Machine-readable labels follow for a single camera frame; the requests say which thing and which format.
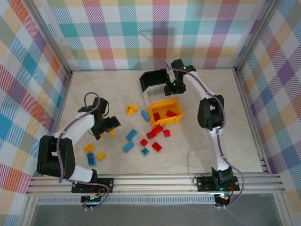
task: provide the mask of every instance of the checkered fabric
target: checkered fabric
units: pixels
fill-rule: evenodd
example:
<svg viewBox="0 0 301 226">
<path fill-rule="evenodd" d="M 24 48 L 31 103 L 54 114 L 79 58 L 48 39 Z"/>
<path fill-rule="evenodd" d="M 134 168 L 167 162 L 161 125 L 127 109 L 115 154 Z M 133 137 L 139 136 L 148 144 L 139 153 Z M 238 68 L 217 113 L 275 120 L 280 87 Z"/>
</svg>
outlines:
<svg viewBox="0 0 301 226">
<path fill-rule="evenodd" d="M 21 0 L 0 0 L 0 225 L 17 223 L 39 139 L 53 128 L 67 76 Z"/>
<path fill-rule="evenodd" d="M 178 58 L 231 68 L 266 2 L 35 0 L 74 70 L 152 69 Z"/>
<path fill-rule="evenodd" d="M 301 0 L 283 0 L 243 69 L 248 102 L 273 173 L 301 222 Z"/>
</svg>

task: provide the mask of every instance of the toy building block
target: toy building block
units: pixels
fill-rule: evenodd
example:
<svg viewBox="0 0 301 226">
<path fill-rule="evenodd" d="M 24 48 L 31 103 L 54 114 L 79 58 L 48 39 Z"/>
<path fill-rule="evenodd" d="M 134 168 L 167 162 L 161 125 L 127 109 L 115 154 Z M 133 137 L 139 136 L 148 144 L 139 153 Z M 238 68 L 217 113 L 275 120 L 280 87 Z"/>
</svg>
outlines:
<svg viewBox="0 0 301 226">
<path fill-rule="evenodd" d="M 127 135 L 127 140 L 131 141 L 132 139 L 134 139 L 134 137 L 138 134 L 138 132 L 134 129 L 132 129 L 132 131 Z"/>
<path fill-rule="evenodd" d="M 88 158 L 89 166 L 95 166 L 96 163 L 95 163 L 94 153 L 87 154 L 87 158 Z"/>
<path fill-rule="evenodd" d="M 134 112 L 137 112 L 138 108 L 135 105 L 128 105 L 127 106 L 127 114 L 133 115 Z"/>
<path fill-rule="evenodd" d="M 163 131 L 163 126 L 158 125 L 155 128 L 153 128 L 151 131 L 157 135 L 159 132 Z"/>
<path fill-rule="evenodd" d="M 146 121 L 150 120 L 150 116 L 149 116 L 149 114 L 147 114 L 146 110 L 142 110 L 141 114 L 142 114 L 144 120 L 146 120 Z"/>
<path fill-rule="evenodd" d="M 161 151 L 162 147 L 157 142 L 152 144 L 152 147 L 156 150 L 156 152 Z"/>
<path fill-rule="evenodd" d="M 112 129 L 109 132 L 107 132 L 108 134 L 110 134 L 112 137 L 115 136 L 116 134 L 116 130 Z"/>
<path fill-rule="evenodd" d="M 164 134 L 165 137 L 170 137 L 170 131 L 168 129 L 164 130 L 163 134 Z"/>
<path fill-rule="evenodd" d="M 92 144 L 88 144 L 85 148 L 84 151 L 89 154 L 92 150 L 94 149 L 94 146 Z"/>
<path fill-rule="evenodd" d="M 144 148 L 141 153 L 144 155 L 144 156 L 147 156 L 150 152 L 149 150 L 147 150 L 146 148 Z"/>
<path fill-rule="evenodd" d="M 130 141 L 127 145 L 125 145 L 122 150 L 127 153 L 129 150 L 132 149 L 132 147 L 134 147 L 134 143 L 132 141 Z"/>
<path fill-rule="evenodd" d="M 154 120 L 155 120 L 155 121 L 158 121 L 158 120 L 161 119 L 161 117 L 160 117 L 160 115 L 159 115 L 158 112 L 154 113 L 153 115 L 154 115 Z"/>
<path fill-rule="evenodd" d="M 172 111 L 170 111 L 170 110 L 168 110 L 168 111 L 166 112 L 166 116 L 168 116 L 168 117 L 174 117 L 174 116 L 177 116 L 177 114 L 174 113 L 174 112 L 172 112 Z"/>
<path fill-rule="evenodd" d="M 140 144 L 145 147 L 149 142 L 146 139 L 143 139 L 142 141 L 140 141 Z"/>
<path fill-rule="evenodd" d="M 146 134 L 147 138 L 150 140 L 152 138 L 154 138 L 156 136 L 156 133 L 154 133 L 153 131 L 149 132 Z"/>
<path fill-rule="evenodd" d="M 104 152 L 100 152 L 100 153 L 97 154 L 96 157 L 100 161 L 100 160 L 102 160 L 105 157 L 105 153 Z"/>
</svg>

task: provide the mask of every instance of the yellow plastic bin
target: yellow plastic bin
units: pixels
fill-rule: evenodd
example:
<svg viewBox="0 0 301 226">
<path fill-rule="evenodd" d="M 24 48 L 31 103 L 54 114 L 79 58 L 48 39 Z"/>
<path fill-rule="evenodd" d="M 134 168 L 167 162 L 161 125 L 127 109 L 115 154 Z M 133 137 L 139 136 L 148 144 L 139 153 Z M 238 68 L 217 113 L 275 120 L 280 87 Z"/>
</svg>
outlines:
<svg viewBox="0 0 301 226">
<path fill-rule="evenodd" d="M 166 112 L 168 110 L 176 113 L 177 116 L 173 116 L 173 117 L 166 116 Z M 150 115 L 150 122 L 152 126 L 156 126 L 156 125 L 162 126 L 168 123 L 177 123 L 184 116 L 178 99 L 169 99 L 169 100 L 155 102 L 151 106 L 149 106 L 148 113 Z M 161 119 L 155 121 L 153 115 L 154 113 L 159 113 Z"/>
</svg>

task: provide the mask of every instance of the blue lego brick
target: blue lego brick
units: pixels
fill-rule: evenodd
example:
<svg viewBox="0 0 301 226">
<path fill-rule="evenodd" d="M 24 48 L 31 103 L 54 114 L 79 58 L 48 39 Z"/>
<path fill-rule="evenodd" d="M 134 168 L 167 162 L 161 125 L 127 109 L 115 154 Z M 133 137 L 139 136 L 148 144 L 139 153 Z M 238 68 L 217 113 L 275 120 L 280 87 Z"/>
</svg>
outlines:
<svg viewBox="0 0 301 226">
<path fill-rule="evenodd" d="M 138 134 L 138 132 L 134 129 L 127 135 L 127 140 L 131 141 Z"/>
<path fill-rule="evenodd" d="M 89 166 L 95 166 L 96 162 L 95 162 L 94 153 L 87 154 L 87 158 L 88 158 Z"/>
<path fill-rule="evenodd" d="M 134 147 L 134 143 L 132 141 L 130 141 L 127 145 L 125 145 L 122 150 L 127 153 L 129 150 L 132 149 L 132 147 Z"/>
<path fill-rule="evenodd" d="M 146 120 L 146 121 L 150 120 L 150 116 L 149 116 L 149 114 L 147 114 L 146 110 L 142 110 L 141 114 L 142 114 L 144 120 Z"/>
<path fill-rule="evenodd" d="M 144 148 L 141 153 L 144 155 L 144 156 L 147 156 L 150 152 L 149 150 L 147 150 L 146 148 Z"/>
</svg>

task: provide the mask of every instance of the red block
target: red block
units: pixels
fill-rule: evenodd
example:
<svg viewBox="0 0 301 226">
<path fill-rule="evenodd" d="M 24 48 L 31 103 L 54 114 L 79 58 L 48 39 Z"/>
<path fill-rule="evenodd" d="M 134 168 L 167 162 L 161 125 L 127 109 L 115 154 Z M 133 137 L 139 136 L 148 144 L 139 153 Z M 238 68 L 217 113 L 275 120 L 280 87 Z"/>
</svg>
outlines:
<svg viewBox="0 0 301 226">
<path fill-rule="evenodd" d="M 140 144 L 145 147 L 149 142 L 146 139 L 143 139 L 142 141 L 140 141 Z"/>
<path fill-rule="evenodd" d="M 165 137 L 170 137 L 170 131 L 168 129 L 164 130 L 163 134 L 164 134 Z"/>
<path fill-rule="evenodd" d="M 154 133 L 153 131 L 149 132 L 146 134 L 147 138 L 150 140 L 152 138 L 154 138 L 156 136 L 156 133 Z"/>
<path fill-rule="evenodd" d="M 163 126 L 158 125 L 155 128 L 153 128 L 151 131 L 157 135 L 159 132 L 163 131 Z"/>
<path fill-rule="evenodd" d="M 155 121 L 158 121 L 159 119 L 161 119 L 161 117 L 160 117 L 160 115 L 159 115 L 158 112 L 154 113 L 153 115 L 154 115 L 154 120 Z"/>
<path fill-rule="evenodd" d="M 168 116 L 168 117 L 174 117 L 174 116 L 177 116 L 177 114 L 174 113 L 174 112 L 172 112 L 172 111 L 170 111 L 170 110 L 168 110 L 168 111 L 166 112 L 166 116 Z"/>
<path fill-rule="evenodd" d="M 157 142 L 152 144 L 152 147 L 156 150 L 156 152 L 161 151 L 162 147 Z"/>
</svg>

